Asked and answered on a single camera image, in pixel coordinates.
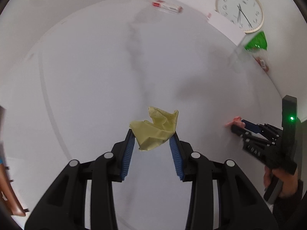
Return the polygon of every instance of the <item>finger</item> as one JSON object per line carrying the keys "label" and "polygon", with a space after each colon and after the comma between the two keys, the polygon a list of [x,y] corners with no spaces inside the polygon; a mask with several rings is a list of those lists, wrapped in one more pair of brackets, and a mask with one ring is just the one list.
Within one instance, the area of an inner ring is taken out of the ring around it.
{"label": "finger", "polygon": [[265,166],[264,167],[264,171],[266,172],[266,173],[271,173],[272,172],[272,170],[270,170],[270,168],[268,167],[268,166]]}
{"label": "finger", "polygon": [[285,172],[283,169],[273,169],[272,173],[274,176],[281,179],[283,182],[292,176],[289,173]]}
{"label": "finger", "polygon": [[269,185],[271,184],[271,176],[270,173],[265,173],[263,176],[263,184],[265,186],[265,188],[267,189],[269,187]]}

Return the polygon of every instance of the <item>white table surface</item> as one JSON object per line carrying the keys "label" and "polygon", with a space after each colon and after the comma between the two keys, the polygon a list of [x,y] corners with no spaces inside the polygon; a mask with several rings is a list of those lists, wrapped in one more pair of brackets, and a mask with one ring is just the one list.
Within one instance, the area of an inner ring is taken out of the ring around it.
{"label": "white table surface", "polygon": [[[13,65],[20,63],[35,42],[69,14],[102,0],[10,0],[0,16],[0,84]],[[202,13],[215,0],[178,0]],[[260,0],[268,41],[270,78],[280,95],[298,98],[298,115],[307,119],[305,60],[307,26],[293,0]],[[254,34],[248,35],[248,41]]]}
{"label": "white table surface", "polygon": [[[202,13],[185,4],[167,13],[151,1],[108,0],[71,14],[5,76],[2,139],[30,210],[69,159],[111,150],[131,120],[148,119],[148,106],[179,110],[181,140],[211,160],[233,159],[264,193],[263,165],[224,124],[241,115],[280,126],[276,88]],[[176,176],[167,143],[136,146],[126,180],[114,184],[119,229],[183,229],[190,186]]]}

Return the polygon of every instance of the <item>red and white package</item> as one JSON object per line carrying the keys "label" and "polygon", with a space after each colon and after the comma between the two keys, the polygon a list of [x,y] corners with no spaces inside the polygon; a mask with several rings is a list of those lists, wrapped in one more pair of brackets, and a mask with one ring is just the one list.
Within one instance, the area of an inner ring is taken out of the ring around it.
{"label": "red and white package", "polygon": [[152,5],[155,7],[164,8],[164,9],[176,12],[176,13],[180,13],[183,10],[181,6],[166,3],[165,1],[162,1],[162,0],[155,0],[153,1]]}
{"label": "red and white package", "polygon": [[262,67],[262,69],[263,69],[264,71],[266,71],[266,72],[269,71],[269,67],[268,67],[268,65],[266,64],[266,62],[265,62],[263,59],[261,59],[261,58],[255,58],[255,60],[258,62],[258,64]]}

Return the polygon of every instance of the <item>brown wooden handle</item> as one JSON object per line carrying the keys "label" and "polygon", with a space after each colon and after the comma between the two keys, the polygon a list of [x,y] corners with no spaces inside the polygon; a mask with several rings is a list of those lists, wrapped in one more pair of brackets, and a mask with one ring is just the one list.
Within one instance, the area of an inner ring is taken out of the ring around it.
{"label": "brown wooden handle", "polygon": [[11,186],[10,180],[7,177],[7,173],[5,171],[5,167],[3,164],[0,164],[0,190],[3,192],[5,197],[7,198],[7,201],[4,204],[7,208],[10,209],[11,214],[18,215],[18,216],[25,216],[26,213],[23,210],[19,200],[17,199],[13,188]]}
{"label": "brown wooden handle", "polygon": [[6,211],[10,214],[10,215],[13,215],[11,209],[9,208],[8,204],[7,204],[7,201],[5,201],[2,197],[2,194],[0,194],[0,204],[4,205]]}

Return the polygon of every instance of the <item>human hand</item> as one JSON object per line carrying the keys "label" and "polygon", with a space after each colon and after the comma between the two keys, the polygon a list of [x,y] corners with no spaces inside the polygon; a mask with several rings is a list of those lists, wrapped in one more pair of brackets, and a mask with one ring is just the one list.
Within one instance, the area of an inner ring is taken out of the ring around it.
{"label": "human hand", "polygon": [[281,181],[284,182],[282,186],[282,191],[279,194],[280,198],[287,198],[294,195],[297,191],[298,187],[298,170],[296,169],[295,174],[291,175],[284,171],[283,169],[273,169],[270,170],[267,166],[265,166],[265,174],[263,177],[263,183],[266,188],[271,184],[271,175],[273,174]]}

